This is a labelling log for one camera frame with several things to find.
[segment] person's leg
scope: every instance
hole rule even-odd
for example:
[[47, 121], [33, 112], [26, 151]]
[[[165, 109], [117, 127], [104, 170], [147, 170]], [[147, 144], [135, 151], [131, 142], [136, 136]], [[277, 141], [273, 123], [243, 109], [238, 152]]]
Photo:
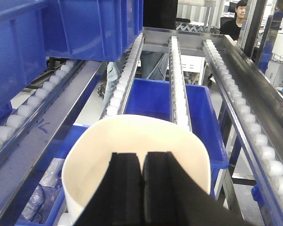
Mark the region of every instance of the person's leg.
[[165, 80], [169, 54], [141, 52], [141, 77], [152, 80]]
[[105, 96], [103, 104], [106, 105], [109, 98], [112, 96], [112, 92], [114, 87], [117, 85], [117, 80], [121, 76], [121, 72], [123, 70], [124, 64], [128, 57], [128, 52], [126, 51], [119, 61], [109, 62], [107, 65], [107, 84], [105, 89]]

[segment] black shirt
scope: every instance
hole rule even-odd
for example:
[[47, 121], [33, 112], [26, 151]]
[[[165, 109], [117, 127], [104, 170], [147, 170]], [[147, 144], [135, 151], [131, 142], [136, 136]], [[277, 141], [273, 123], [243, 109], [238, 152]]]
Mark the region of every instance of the black shirt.
[[241, 28], [237, 26], [236, 19], [225, 22], [220, 27], [220, 34], [228, 34], [233, 40], [238, 40]]
[[175, 29], [178, 0], [144, 0], [143, 26]]

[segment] man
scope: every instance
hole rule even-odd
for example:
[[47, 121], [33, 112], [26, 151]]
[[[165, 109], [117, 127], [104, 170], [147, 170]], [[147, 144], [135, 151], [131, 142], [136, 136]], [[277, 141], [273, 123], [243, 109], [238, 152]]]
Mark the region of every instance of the man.
[[245, 9], [246, 9], [247, 2], [244, 0], [241, 0], [237, 3], [236, 6], [236, 13], [237, 18], [225, 22], [220, 27], [220, 34], [228, 34], [230, 37], [237, 43], [237, 40], [239, 38], [240, 30], [244, 21], [244, 15], [245, 15]]
[[[143, 26], [175, 29], [178, 0], [144, 0]], [[128, 56], [126, 51], [119, 61], [107, 66], [107, 84], [104, 96], [106, 105]], [[152, 80], [165, 80], [168, 54], [143, 51], [141, 53], [141, 77]]]

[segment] chair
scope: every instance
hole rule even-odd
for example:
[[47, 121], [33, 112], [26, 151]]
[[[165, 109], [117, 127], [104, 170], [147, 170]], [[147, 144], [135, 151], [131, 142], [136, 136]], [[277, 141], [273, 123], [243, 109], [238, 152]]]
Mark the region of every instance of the chair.
[[[237, 6], [237, 3], [234, 3], [234, 2], [231, 2], [231, 1], [230, 1], [230, 5], [229, 5], [228, 10], [227, 10], [227, 11], [230, 12], [230, 13], [235, 13], [234, 18], [237, 17], [236, 6]], [[220, 27], [221, 27], [225, 22], [227, 22], [227, 21], [229, 21], [229, 20], [232, 20], [232, 19], [233, 19], [232, 17], [226, 17], [226, 16], [221, 17], [221, 18], [220, 18]]]

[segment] floor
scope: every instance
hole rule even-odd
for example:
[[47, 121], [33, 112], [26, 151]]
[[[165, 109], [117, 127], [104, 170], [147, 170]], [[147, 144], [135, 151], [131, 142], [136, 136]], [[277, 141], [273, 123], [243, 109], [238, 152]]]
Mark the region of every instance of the floor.
[[[204, 85], [207, 85], [207, 76], [205, 75], [204, 78]], [[222, 103], [222, 98], [219, 94], [218, 87], [216, 84], [213, 84], [210, 88], [210, 96], [212, 100], [213, 107], [216, 112], [216, 116], [219, 115], [220, 106]], [[24, 90], [20, 92], [14, 99], [12, 99], [12, 105], [14, 108], [18, 108], [31, 94], [33, 94], [33, 90]], [[87, 103], [85, 104], [84, 108], [82, 109], [80, 115], [78, 116], [75, 123], [83, 124], [83, 125], [92, 125], [99, 120], [99, 117], [102, 113], [103, 108], [103, 99], [99, 96], [97, 92], [97, 87], [92, 92], [90, 98], [88, 99]], [[243, 152], [238, 159], [237, 167], [235, 172], [241, 174], [250, 175], [250, 167], [247, 163], [246, 157]], [[257, 206], [257, 203], [253, 201], [250, 190], [251, 186], [241, 186], [241, 185], [234, 185], [234, 189], [239, 201], [239, 205], [242, 211], [244, 218], [257, 226], [263, 226], [263, 220]]]

